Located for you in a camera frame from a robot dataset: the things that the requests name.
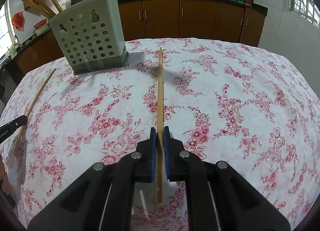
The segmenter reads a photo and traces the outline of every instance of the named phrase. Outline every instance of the floral tablecloth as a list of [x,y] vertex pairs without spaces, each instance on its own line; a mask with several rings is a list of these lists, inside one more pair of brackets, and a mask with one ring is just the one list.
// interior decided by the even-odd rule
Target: floral tablecloth
[[[122,68],[78,76],[65,58],[29,72],[0,124],[27,112],[20,154],[17,130],[0,145],[24,226],[93,163],[118,162],[156,125],[157,64],[164,54],[164,124],[185,149],[225,160],[263,194],[292,229],[319,195],[320,102],[284,57],[215,40],[145,39],[126,43]],[[133,230],[188,230],[183,182],[165,183],[164,203],[148,184],[135,187]]]

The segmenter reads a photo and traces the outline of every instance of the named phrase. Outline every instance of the metal screw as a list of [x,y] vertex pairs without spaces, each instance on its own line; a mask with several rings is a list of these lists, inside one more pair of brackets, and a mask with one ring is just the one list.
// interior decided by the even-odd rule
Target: metal screw
[[102,162],[96,162],[96,163],[92,166],[92,168],[93,168],[94,170],[102,170],[102,168],[103,168],[103,163],[102,163]]
[[134,152],[131,154],[131,158],[133,159],[140,159],[141,158],[141,153],[139,152]]
[[179,155],[180,155],[180,157],[182,157],[182,158],[188,158],[188,157],[190,156],[190,153],[187,152],[187,151],[181,151],[181,152],[179,153]]
[[226,169],[228,167],[228,164],[224,161],[219,161],[217,163],[217,166],[220,168],[220,169]]

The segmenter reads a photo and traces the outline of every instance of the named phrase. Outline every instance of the red plastic bag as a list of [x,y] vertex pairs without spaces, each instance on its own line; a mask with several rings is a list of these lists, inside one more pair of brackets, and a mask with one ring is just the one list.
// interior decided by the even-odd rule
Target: red plastic bag
[[23,32],[24,31],[24,22],[25,19],[23,17],[23,12],[19,12],[16,13],[13,17],[12,17],[12,25],[19,31],[19,32]]

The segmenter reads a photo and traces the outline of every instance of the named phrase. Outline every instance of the faucet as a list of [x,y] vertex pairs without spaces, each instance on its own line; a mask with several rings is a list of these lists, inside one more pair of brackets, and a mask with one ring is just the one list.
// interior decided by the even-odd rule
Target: faucet
[[20,43],[20,41],[19,41],[19,39],[18,39],[17,35],[15,35],[15,36],[14,36],[14,38],[17,40],[17,42],[18,42],[18,45],[19,45],[20,49],[22,49],[22,45],[21,45],[21,43]]

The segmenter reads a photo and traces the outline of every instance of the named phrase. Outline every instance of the bowl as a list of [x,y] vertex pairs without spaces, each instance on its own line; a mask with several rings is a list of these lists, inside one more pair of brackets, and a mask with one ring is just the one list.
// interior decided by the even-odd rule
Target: bowl
[[34,25],[33,27],[36,29],[39,29],[42,25],[47,23],[47,19],[44,19],[42,21],[39,21],[36,25]]
[[50,24],[44,24],[42,25],[40,28],[36,29],[34,31],[34,34],[38,37],[40,36],[48,27],[50,26]]

